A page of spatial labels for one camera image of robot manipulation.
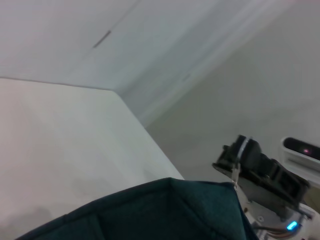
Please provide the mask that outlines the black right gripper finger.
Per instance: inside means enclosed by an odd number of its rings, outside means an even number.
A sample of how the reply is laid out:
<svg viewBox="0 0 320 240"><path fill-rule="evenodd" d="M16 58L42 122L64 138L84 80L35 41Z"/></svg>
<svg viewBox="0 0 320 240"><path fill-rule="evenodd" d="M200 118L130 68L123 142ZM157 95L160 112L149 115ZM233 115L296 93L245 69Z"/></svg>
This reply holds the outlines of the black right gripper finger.
<svg viewBox="0 0 320 240"><path fill-rule="evenodd" d="M272 210L280 209L281 215L285 208L298 212L310 183L287 170L277 160L267 157L252 138L239 135L237 143L240 176L255 185L250 189L253 200Z"/></svg>
<svg viewBox="0 0 320 240"><path fill-rule="evenodd" d="M241 172L241 164L238 157L239 150L240 147L236 143L224 145L222 153L217 161L212 163L212 167L232 181L237 181Z"/></svg>

